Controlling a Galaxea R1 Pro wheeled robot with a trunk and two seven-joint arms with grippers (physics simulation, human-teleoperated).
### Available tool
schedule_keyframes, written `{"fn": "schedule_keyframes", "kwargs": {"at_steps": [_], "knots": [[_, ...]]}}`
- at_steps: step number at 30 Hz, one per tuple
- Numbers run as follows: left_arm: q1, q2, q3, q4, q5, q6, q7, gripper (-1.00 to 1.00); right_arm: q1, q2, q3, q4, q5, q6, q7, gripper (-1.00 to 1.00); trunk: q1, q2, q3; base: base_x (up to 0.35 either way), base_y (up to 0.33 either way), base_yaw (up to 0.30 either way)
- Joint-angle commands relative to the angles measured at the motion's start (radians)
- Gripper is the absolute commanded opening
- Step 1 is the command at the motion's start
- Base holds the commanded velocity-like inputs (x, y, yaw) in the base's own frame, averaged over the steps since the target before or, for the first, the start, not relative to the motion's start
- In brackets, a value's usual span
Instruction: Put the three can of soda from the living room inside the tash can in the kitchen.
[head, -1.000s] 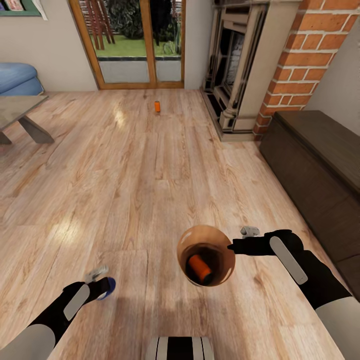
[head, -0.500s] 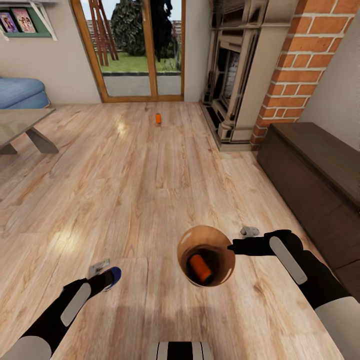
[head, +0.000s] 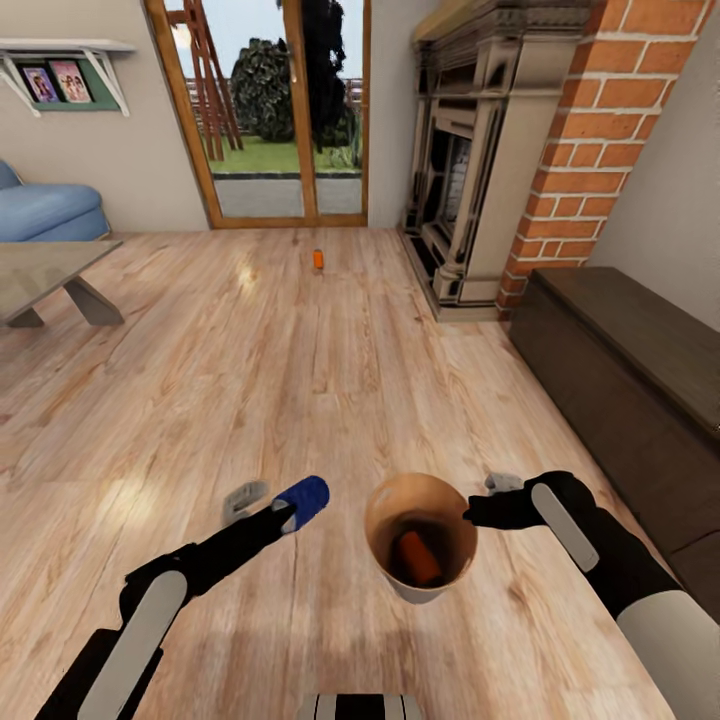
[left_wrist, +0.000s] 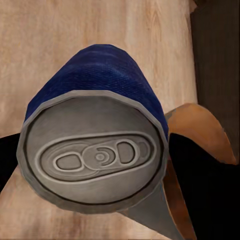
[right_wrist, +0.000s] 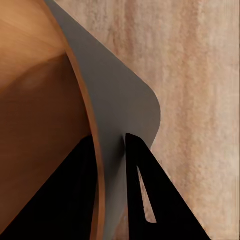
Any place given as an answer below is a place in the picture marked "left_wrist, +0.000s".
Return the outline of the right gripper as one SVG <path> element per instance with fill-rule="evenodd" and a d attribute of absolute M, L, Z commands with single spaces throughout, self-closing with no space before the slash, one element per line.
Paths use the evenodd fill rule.
<path fill-rule="evenodd" d="M 231 172 L 233 172 L 235 175 L 240 177 L 240 165 L 234 165 L 234 164 L 223 164 L 226 168 L 228 168 Z"/>

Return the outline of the can of soda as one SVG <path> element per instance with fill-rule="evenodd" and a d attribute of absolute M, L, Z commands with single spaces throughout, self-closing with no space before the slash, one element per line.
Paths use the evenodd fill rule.
<path fill-rule="evenodd" d="M 124 50 L 78 51 L 29 102 L 16 158 L 37 196 L 71 212 L 112 214 L 154 193 L 166 174 L 168 124 Z"/>

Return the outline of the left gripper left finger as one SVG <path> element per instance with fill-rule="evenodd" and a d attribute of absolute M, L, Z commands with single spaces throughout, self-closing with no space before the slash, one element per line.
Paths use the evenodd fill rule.
<path fill-rule="evenodd" d="M 16 152 L 20 133 L 0 138 L 0 193 L 18 166 Z"/>

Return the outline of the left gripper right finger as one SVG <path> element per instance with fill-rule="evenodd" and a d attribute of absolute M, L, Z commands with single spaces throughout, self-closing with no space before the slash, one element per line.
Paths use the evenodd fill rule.
<path fill-rule="evenodd" d="M 240 177 L 176 133 L 169 154 L 197 240 L 240 240 Z"/>

